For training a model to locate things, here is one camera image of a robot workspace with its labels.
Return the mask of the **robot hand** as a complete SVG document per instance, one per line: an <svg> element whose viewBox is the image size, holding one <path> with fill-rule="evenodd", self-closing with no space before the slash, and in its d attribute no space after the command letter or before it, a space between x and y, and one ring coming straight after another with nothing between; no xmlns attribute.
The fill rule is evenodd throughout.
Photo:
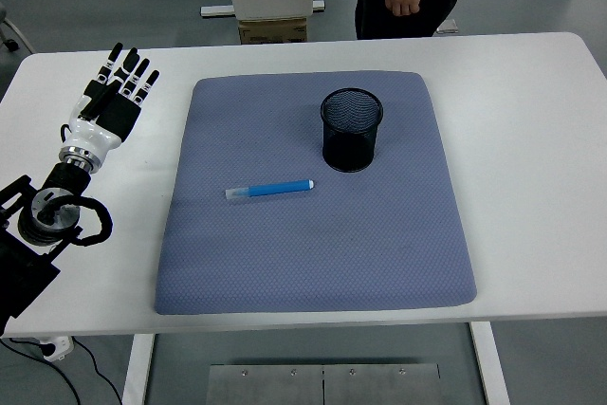
<svg viewBox="0 0 607 405"><path fill-rule="evenodd" d="M140 57L136 48L125 56L120 55L122 50L123 44L115 44L62 127L60 161L90 174L127 140L159 77L159 71L150 71L150 61Z"/></svg>

